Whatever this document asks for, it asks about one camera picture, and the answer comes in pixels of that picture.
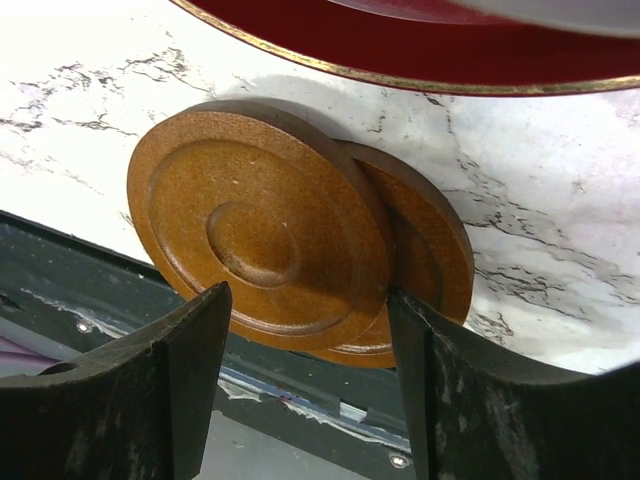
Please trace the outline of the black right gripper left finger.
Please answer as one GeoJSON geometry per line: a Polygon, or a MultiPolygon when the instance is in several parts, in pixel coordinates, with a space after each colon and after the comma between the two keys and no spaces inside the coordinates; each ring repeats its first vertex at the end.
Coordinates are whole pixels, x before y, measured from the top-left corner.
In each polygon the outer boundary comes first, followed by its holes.
{"type": "Polygon", "coordinates": [[[195,478],[231,307],[222,282],[69,362],[2,379],[2,478],[195,478]]]}

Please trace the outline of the brown wooden coaster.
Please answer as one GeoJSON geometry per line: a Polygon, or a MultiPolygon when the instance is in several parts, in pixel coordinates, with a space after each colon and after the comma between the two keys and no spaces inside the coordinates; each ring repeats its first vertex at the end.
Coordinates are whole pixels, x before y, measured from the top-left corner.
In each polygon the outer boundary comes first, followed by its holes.
{"type": "Polygon", "coordinates": [[[403,286],[463,323],[473,287],[471,244],[444,195],[396,157],[330,139],[312,148],[337,171],[322,181],[332,204],[311,223],[313,265],[327,292],[348,302],[339,323],[295,346],[345,365],[393,367],[389,288],[403,286]]]}
{"type": "Polygon", "coordinates": [[[192,298],[225,282],[231,329],[286,350],[367,330],[392,277],[384,206],[351,156],[300,118],[246,100],[200,104],[135,146],[135,230],[170,285],[192,298]]]}

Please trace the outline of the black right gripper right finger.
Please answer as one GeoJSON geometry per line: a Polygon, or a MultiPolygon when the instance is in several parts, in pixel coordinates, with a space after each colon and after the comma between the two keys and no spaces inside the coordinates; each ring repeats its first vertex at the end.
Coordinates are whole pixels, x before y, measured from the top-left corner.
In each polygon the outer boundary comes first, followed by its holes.
{"type": "Polygon", "coordinates": [[[635,479],[639,366],[589,375],[499,346],[415,296],[388,299],[420,479],[635,479]]]}

